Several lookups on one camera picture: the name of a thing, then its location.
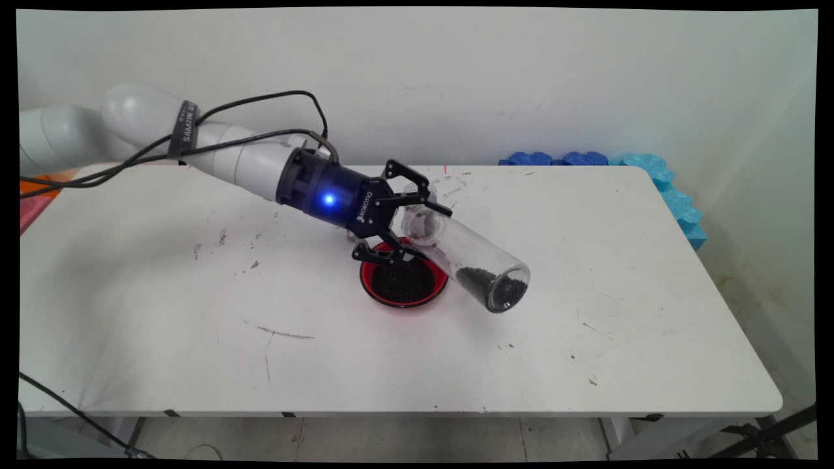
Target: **white table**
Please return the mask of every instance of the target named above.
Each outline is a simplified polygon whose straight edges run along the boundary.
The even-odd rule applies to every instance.
[[[514,309],[454,282],[383,306],[343,229],[196,169],[137,167],[63,191],[22,236],[20,369],[96,416],[614,417],[612,459],[781,407],[642,169],[414,168],[529,265]],[[30,416],[68,415],[19,395]],[[681,418],[632,436],[624,417],[649,414]]]

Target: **table leg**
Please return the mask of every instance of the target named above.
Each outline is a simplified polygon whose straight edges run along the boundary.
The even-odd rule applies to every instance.
[[[678,451],[730,425],[733,419],[664,417],[636,434],[627,418],[602,421],[611,447],[608,459],[622,461],[674,458]]]

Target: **black granules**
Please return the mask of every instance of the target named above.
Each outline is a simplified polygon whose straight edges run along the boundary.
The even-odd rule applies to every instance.
[[[455,274],[460,286],[464,287],[474,296],[487,310],[494,313],[503,313],[513,307],[527,291],[527,284],[521,280],[502,277],[495,286],[495,309],[490,308],[489,296],[490,285],[495,280],[495,274],[488,270],[473,267],[463,267]]]
[[[435,276],[420,259],[397,265],[379,265],[371,275],[374,293],[394,303],[414,303],[435,291]]]

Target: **red bowl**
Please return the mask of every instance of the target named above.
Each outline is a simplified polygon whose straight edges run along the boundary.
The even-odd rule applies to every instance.
[[[411,242],[405,237],[400,238],[399,240],[404,245],[411,244]],[[374,246],[374,249],[387,252],[391,251],[391,246],[388,246],[387,243],[382,242]],[[370,295],[371,298],[377,300],[379,303],[382,303],[386,306],[393,306],[394,308],[414,308],[415,306],[425,305],[429,301],[432,301],[434,298],[437,298],[437,295],[439,295],[440,292],[443,291],[444,288],[446,288],[446,284],[449,283],[449,276],[443,270],[441,270],[440,267],[435,265],[434,262],[428,259],[418,257],[416,259],[411,260],[411,262],[415,261],[420,261],[428,265],[429,269],[431,269],[431,273],[435,277],[435,289],[431,292],[431,295],[426,296],[424,299],[413,301],[411,303],[395,303],[377,295],[376,292],[374,292],[373,287],[371,286],[371,279],[373,278],[374,271],[378,266],[377,264],[371,264],[370,262],[363,262],[362,265],[359,267],[359,280],[362,282],[362,288],[364,288],[364,290],[368,292],[368,295]]]

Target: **black strap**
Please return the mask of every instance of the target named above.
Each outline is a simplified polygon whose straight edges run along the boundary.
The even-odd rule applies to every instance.
[[[171,132],[171,144],[168,146],[168,159],[179,159],[183,151],[197,147],[197,128],[195,124],[199,117],[199,107],[191,101],[183,101],[179,107],[177,122]]]

